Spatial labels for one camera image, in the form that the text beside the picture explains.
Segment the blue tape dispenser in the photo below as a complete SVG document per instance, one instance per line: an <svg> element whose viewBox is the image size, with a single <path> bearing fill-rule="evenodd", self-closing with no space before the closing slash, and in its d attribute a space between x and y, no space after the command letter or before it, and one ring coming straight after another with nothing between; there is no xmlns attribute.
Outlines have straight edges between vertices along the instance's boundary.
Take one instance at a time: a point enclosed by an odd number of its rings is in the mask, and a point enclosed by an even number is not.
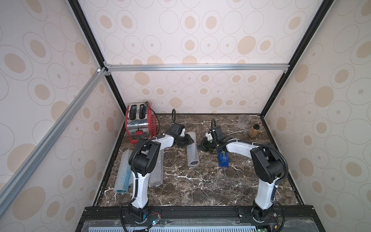
<svg viewBox="0 0 371 232"><path fill-rule="evenodd" d="M229 167L229 155L228 152L218 150L218 165L219 167Z"/></svg>

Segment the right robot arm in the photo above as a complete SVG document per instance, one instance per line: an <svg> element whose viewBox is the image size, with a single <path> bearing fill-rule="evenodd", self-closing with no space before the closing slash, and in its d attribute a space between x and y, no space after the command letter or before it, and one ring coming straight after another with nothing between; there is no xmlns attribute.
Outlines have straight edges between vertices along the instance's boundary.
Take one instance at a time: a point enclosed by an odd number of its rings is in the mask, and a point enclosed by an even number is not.
<svg viewBox="0 0 371 232"><path fill-rule="evenodd" d="M214 150L221 150L251 158L255 173L259 178L258 193L252 212L259 221L272 212L278 184L288 175L288 163L270 142L254 143L228 138L221 127L217 126L205 134L197 149L210 153Z"/></svg>

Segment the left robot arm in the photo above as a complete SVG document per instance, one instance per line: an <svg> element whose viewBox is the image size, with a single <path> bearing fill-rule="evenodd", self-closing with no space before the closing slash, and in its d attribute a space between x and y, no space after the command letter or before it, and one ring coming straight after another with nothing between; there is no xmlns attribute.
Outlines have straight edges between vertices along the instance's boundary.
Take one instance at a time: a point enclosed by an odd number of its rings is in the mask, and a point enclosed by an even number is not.
<svg viewBox="0 0 371 232"><path fill-rule="evenodd" d="M130 206L140 210L146 207L149 178L156 166L160 151L173 146L184 148L194 143L185 129L184 125L174 123L166 133L139 139L128 161L134 179Z"/></svg>

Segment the stack of bubble wrap sheets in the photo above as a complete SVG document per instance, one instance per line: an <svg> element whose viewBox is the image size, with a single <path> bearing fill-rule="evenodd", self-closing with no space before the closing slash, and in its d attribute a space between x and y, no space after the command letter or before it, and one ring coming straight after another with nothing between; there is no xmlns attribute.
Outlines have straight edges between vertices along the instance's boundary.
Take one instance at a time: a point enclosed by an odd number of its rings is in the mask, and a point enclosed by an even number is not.
<svg viewBox="0 0 371 232"><path fill-rule="evenodd" d="M193 143L186 147L187 163L189 167L193 167L197 166L200 162L197 150L197 138L196 133L193 131L189 132L188 135L190 135L191 139L193 140Z"/></svg>

